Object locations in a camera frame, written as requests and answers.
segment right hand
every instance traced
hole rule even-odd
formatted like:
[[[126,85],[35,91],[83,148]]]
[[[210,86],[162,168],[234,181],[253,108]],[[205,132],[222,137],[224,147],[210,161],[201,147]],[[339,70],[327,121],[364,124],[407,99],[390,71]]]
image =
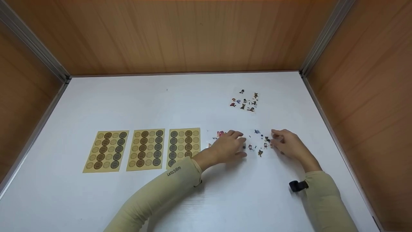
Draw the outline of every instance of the right hand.
[[[272,137],[273,139],[270,140],[270,143],[279,149],[282,154],[297,159],[306,173],[322,171],[319,162],[296,134],[286,129],[272,129]]]
[[[300,138],[286,129],[272,129],[272,137],[273,139],[270,140],[270,143],[279,149],[282,154],[290,158],[294,158],[302,162],[303,160],[313,157],[312,153],[303,144]]]

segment wood grain panel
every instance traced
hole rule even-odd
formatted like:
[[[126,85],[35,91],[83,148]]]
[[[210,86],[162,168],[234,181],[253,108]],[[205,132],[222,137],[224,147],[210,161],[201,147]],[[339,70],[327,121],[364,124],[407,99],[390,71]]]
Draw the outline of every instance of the wood grain panel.
[[[336,0],[8,0],[72,75],[297,70]]]
[[[412,2],[357,0],[309,82],[384,229],[412,231]]]
[[[0,182],[61,85],[0,22]]]

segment white surface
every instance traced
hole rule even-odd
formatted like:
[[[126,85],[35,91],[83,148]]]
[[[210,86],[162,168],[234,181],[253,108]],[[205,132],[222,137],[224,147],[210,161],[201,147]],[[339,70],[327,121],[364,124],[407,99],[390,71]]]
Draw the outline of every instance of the white surface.
[[[235,87],[259,91],[255,114],[229,107]],[[334,178],[359,231],[378,231],[297,72],[73,79],[0,201],[1,230],[102,231],[165,171],[166,155],[162,170],[126,172],[129,136],[119,172],[82,173],[96,132],[166,128],[167,144],[170,128],[193,127],[201,128],[202,148],[217,130],[242,131],[249,142],[254,129],[297,133]],[[288,189],[302,174],[270,149],[212,167],[200,187],[151,218],[148,231],[313,231]]]

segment metal edge trim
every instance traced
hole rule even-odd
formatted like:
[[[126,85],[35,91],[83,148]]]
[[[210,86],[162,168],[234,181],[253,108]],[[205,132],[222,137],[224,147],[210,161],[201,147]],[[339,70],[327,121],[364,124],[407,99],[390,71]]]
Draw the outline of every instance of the metal edge trim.
[[[0,201],[7,191],[8,187],[12,183],[14,177],[16,176],[17,172],[21,168],[21,165],[25,161],[27,157],[27,153],[29,152],[30,148],[33,146],[34,142],[36,141],[37,137],[39,136],[40,132],[42,131],[43,127],[45,126],[47,120],[49,119],[50,115],[52,114],[54,108],[56,107],[57,103],[59,102],[61,96],[63,95],[64,91],[66,90],[68,84],[63,84],[63,86],[59,89],[56,96],[50,103],[49,107],[44,112],[42,118],[37,123],[34,131],[32,132],[31,136],[29,137],[26,145],[23,147],[22,151],[20,152],[19,156],[17,157],[16,161],[14,162],[13,166],[10,168],[7,175],[4,177],[3,181],[0,184]]]
[[[336,30],[339,28],[340,24],[344,20],[345,16],[348,14],[355,0],[339,0],[332,13],[330,14],[325,26],[323,27],[321,33],[316,39],[311,51],[306,56],[303,61],[300,71],[304,75],[308,75],[315,65],[316,61],[319,59],[329,41],[335,34]]]
[[[229,74],[229,73],[280,73],[280,72],[298,72],[298,70],[282,71],[235,71],[235,72],[186,72],[186,73],[136,73],[136,74],[106,74],[106,75],[73,75],[70,78],[84,77],[122,77],[122,76],[170,76],[170,75],[190,75],[190,74]]]
[[[368,198],[366,197],[366,195],[365,195],[365,193],[364,193],[364,191],[363,191],[363,189],[362,189],[362,186],[360,185],[360,183],[359,183],[359,181],[358,181],[358,179],[357,179],[357,177],[356,177],[356,175],[355,175],[355,172],[353,171],[353,168],[352,168],[351,164],[349,163],[349,160],[348,160],[348,158],[346,157],[346,154],[345,154],[345,152],[343,151],[342,146],[341,146],[340,143],[339,143],[339,140],[337,139],[337,137],[336,137],[336,135],[335,135],[335,132],[334,132],[333,129],[332,129],[332,126],[331,126],[330,123],[329,123],[329,120],[328,120],[328,118],[326,117],[326,114],[325,114],[325,112],[323,111],[322,106],[321,106],[321,104],[319,103],[319,101],[318,101],[318,99],[317,99],[317,97],[316,97],[316,95],[315,95],[315,92],[313,91],[312,87],[310,86],[309,81],[307,80],[307,78],[304,77],[304,76],[302,76],[302,75],[301,75],[301,77],[302,77],[303,83],[304,83],[305,86],[306,86],[306,89],[308,90],[308,92],[309,92],[309,94],[310,94],[310,96],[311,96],[311,98],[312,98],[312,101],[313,101],[314,104],[316,105],[316,108],[318,109],[319,114],[321,115],[321,117],[322,117],[322,119],[323,119],[323,122],[325,123],[326,127],[328,128],[328,131],[329,131],[330,135],[332,136],[333,141],[335,142],[335,145],[336,145],[337,149],[339,150],[340,156],[342,157],[343,161],[345,162],[345,165],[346,165],[346,167],[348,168],[349,173],[351,174],[352,179],[353,179],[353,181],[355,182],[356,187],[358,188],[358,191],[359,191],[360,195],[361,195],[362,198],[363,198],[363,201],[365,202],[365,204],[366,204],[366,206],[367,206],[367,208],[368,208],[368,210],[369,210],[369,212],[370,212],[373,220],[375,221],[376,226],[378,227],[378,229],[379,229],[380,231],[384,231],[384,229],[383,229],[383,227],[382,227],[382,224],[379,222],[378,217],[376,216],[376,214],[375,214],[372,206],[370,205],[370,203],[369,203],[369,201],[368,201]]]
[[[0,20],[29,47],[61,82],[67,81],[70,76],[67,70],[4,0],[0,0]]]

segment arm sleeve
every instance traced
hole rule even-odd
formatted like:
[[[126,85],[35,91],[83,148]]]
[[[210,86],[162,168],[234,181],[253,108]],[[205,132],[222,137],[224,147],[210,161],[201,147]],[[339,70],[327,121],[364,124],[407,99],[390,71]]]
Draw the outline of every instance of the arm sleeve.
[[[139,231],[145,221],[162,205],[197,186],[201,181],[201,173],[199,165],[190,157],[175,163],[171,169],[133,194],[104,231]]]
[[[306,173],[305,190],[315,227],[321,232],[357,232],[332,177],[323,171]]]

